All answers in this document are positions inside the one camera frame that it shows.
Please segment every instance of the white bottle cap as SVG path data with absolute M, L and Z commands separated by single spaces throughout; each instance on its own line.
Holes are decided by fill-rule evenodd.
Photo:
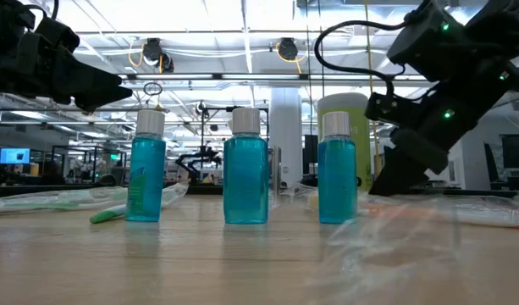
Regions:
M 350 115 L 334 111 L 323 115 L 323 136 L 349 136 Z
M 259 109 L 237 108 L 233 110 L 233 134 L 261 132 Z
M 137 114 L 136 134 L 151 133 L 163 136 L 165 131 L 165 114 L 161 111 L 144 109 Z

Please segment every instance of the bottle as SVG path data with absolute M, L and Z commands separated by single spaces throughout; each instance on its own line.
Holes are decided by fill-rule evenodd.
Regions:
M 226 224 L 268 220 L 268 145 L 260 137 L 259 110 L 233 110 L 233 137 L 224 143 Z
M 342 224 L 357 213 L 356 149 L 350 139 L 350 116 L 323 116 L 323 140 L 318 146 L 319 221 Z
M 131 144 L 127 220 L 159 221 L 165 168 L 164 123 L 162 112 L 145 109 L 138 113 L 136 136 Z

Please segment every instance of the wooden table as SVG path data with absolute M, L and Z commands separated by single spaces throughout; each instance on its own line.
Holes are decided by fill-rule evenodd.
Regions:
M 159 224 L 90 225 L 92 211 L 0 215 L 0 304 L 316 303 L 322 287 L 306 283 L 337 226 L 297 204 L 267 225 L 224 225 L 221 202 L 187 196 Z M 519 230 L 464 226 L 458 258 L 475 277 L 465 289 L 485 293 L 480 304 L 519 303 Z

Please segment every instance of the bottle label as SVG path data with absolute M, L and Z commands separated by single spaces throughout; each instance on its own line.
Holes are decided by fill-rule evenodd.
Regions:
M 146 173 L 143 167 L 134 170 L 128 185 L 128 208 L 142 210 L 144 190 L 146 189 Z

